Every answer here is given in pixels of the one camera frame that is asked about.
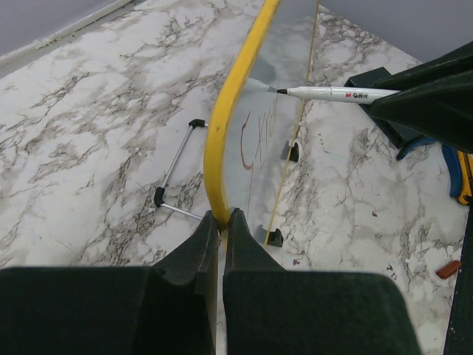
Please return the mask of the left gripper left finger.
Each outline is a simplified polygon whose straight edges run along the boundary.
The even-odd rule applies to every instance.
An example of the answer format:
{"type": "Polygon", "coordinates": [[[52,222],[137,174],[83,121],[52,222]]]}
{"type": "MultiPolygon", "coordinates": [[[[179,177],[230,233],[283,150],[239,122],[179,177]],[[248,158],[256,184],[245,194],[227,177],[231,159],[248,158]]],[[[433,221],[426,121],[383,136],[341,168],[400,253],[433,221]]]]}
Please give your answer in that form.
{"type": "Polygon", "coordinates": [[[213,354],[217,222],[152,266],[1,270],[3,354],[213,354]]]}

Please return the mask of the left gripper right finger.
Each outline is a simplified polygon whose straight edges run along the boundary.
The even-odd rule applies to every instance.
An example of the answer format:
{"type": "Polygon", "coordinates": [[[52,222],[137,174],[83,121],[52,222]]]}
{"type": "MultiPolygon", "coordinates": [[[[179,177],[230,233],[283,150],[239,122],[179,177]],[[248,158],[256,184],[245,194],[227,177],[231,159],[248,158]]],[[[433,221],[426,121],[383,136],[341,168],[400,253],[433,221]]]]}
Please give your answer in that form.
{"type": "Polygon", "coordinates": [[[397,286],[380,274],[288,271],[235,209],[223,302],[229,354],[419,354],[397,286]]]}

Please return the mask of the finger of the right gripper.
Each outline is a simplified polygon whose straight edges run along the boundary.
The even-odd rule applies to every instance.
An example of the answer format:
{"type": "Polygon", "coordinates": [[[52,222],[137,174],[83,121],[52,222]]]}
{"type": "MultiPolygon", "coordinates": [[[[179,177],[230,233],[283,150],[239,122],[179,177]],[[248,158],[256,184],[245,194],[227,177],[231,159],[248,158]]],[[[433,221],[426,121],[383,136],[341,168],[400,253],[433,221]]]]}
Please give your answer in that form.
{"type": "Polygon", "coordinates": [[[375,118],[472,153],[472,43],[375,83],[399,93],[375,100],[375,118]]]}

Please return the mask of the white marker pen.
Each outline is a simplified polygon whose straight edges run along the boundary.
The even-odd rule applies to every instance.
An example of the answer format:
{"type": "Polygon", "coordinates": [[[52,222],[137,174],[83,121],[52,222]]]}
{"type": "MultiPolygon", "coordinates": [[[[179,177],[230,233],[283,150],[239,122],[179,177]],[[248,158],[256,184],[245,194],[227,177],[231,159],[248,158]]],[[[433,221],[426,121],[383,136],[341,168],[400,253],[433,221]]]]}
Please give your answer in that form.
{"type": "Polygon", "coordinates": [[[377,99],[399,93],[399,90],[359,87],[294,87],[278,89],[276,92],[305,100],[371,104],[377,99]]]}

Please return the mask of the red marker cap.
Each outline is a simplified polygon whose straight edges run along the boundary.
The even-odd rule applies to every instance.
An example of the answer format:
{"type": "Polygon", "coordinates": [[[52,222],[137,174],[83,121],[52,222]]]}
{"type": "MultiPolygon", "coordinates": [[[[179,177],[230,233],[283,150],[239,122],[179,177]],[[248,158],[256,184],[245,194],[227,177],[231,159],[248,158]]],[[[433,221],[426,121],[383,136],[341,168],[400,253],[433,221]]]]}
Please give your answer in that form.
{"type": "Polygon", "coordinates": [[[453,260],[450,263],[446,264],[442,268],[439,268],[435,273],[439,278],[442,280],[446,280],[455,273],[458,272],[458,270],[461,268],[462,263],[459,260],[453,260]]]}

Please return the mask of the yellow framed whiteboard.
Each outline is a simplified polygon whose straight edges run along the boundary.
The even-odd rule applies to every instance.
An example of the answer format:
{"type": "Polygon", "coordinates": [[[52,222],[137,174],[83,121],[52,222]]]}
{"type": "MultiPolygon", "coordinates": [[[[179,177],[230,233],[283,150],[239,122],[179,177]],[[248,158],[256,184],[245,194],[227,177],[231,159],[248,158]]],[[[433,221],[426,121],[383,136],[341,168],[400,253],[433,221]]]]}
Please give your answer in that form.
{"type": "Polygon", "coordinates": [[[222,85],[204,150],[205,191],[214,217],[228,229],[245,213],[251,235],[279,247],[273,224],[304,101],[282,90],[307,84],[316,37],[317,1],[266,1],[222,85]]]}

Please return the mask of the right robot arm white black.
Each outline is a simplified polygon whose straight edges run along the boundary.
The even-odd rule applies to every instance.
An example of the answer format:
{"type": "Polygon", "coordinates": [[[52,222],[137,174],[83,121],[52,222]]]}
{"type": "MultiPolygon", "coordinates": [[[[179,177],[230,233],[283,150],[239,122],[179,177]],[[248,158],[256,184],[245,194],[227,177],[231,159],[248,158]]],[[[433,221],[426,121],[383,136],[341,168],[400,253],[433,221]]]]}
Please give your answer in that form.
{"type": "MultiPolygon", "coordinates": [[[[450,196],[472,206],[472,44],[397,74],[384,68],[357,79],[360,85],[395,91],[364,111],[399,149],[439,142],[449,170],[450,196]]],[[[472,353],[472,218],[468,217],[460,260],[442,269],[458,273],[446,333],[445,354],[472,353]]]]}

